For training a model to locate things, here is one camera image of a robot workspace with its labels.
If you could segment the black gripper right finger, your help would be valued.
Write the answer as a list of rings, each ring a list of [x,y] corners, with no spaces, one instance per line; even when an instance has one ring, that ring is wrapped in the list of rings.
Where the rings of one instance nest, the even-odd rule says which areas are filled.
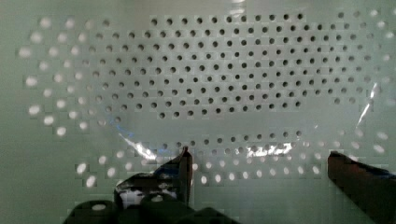
[[[375,224],[395,224],[396,182],[390,171],[332,151],[328,177]]]

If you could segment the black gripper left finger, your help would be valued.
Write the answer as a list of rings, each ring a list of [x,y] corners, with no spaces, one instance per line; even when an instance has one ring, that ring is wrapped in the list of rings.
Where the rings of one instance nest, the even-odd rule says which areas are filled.
[[[138,173],[116,185],[113,191],[114,202],[121,208],[141,204],[150,194],[167,194],[183,203],[191,196],[192,155],[189,147],[172,160],[162,164],[152,173]]]

